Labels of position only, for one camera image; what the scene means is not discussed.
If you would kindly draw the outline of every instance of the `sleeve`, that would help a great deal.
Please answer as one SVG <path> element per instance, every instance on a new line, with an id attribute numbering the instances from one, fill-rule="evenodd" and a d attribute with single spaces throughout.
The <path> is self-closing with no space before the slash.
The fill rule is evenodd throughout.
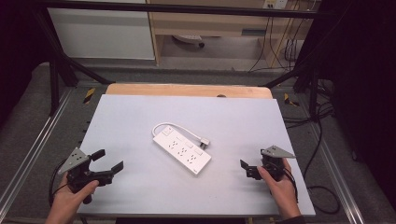
<path id="1" fill-rule="evenodd" d="M 292 217 L 281 222 L 277 222 L 277 224 L 305 224 L 305 218 L 303 216 Z"/>

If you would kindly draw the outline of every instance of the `power switch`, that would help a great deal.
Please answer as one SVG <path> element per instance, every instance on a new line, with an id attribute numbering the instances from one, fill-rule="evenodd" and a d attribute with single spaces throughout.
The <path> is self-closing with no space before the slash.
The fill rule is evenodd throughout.
<path id="1" fill-rule="evenodd" d="M 200 148 L 195 148 L 194 151 L 198 153 L 198 155 L 202 155 L 203 151 Z"/>
<path id="2" fill-rule="evenodd" d="M 191 142 L 189 142 L 189 141 L 186 141 L 186 146 L 187 147 L 193 147 L 193 144 Z"/>

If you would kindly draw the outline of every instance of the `power strip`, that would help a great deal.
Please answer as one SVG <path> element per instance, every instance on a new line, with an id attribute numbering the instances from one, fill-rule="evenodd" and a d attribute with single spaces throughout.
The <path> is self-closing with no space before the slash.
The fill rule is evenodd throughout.
<path id="1" fill-rule="evenodd" d="M 195 175 L 198 175 L 211 159 L 209 154 L 169 125 L 153 140 Z"/>

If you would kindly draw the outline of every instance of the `human hand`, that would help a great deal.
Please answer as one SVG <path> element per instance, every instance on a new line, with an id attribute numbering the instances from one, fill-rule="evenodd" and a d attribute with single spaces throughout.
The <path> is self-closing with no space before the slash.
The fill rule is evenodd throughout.
<path id="1" fill-rule="evenodd" d="M 49 211 L 46 224 L 66 224 L 73 223 L 74 216 L 81 205 L 82 201 L 95 192 L 99 181 L 93 180 L 87 184 L 82 190 L 73 193 L 72 190 L 66 185 L 67 174 L 62 178 L 60 189 L 55 194 L 52 207 Z"/>
<path id="2" fill-rule="evenodd" d="M 290 171 L 291 167 L 288 161 L 283 158 L 283 164 L 285 164 L 285 169 Z M 261 166 L 257 166 L 257 170 L 260 173 L 262 179 L 265 180 L 268 188 L 270 188 L 271 193 L 276 201 L 279 214 L 283 219 L 289 219 L 292 217 L 298 217 L 301 215 L 300 209 L 297 205 L 296 196 L 294 194 L 294 186 L 291 181 L 285 177 L 276 182 L 271 175 Z"/>

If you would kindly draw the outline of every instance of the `white tabletop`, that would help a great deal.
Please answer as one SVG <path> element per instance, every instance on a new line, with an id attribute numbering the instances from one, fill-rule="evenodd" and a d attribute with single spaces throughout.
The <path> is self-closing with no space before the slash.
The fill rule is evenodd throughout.
<path id="1" fill-rule="evenodd" d="M 151 129 L 162 122 L 176 123 L 211 141 L 206 152 L 212 160 L 198 176 L 152 140 Z M 109 170 L 120 161 L 124 169 L 78 212 L 107 217 L 276 215 L 264 181 L 247 178 L 239 163 L 261 164 L 260 149 L 272 145 L 294 154 L 276 100 L 103 95 L 81 150 L 106 150 L 103 158 L 91 163 L 93 171 Z M 289 163 L 299 207 L 303 215 L 313 216 L 297 160 Z"/>

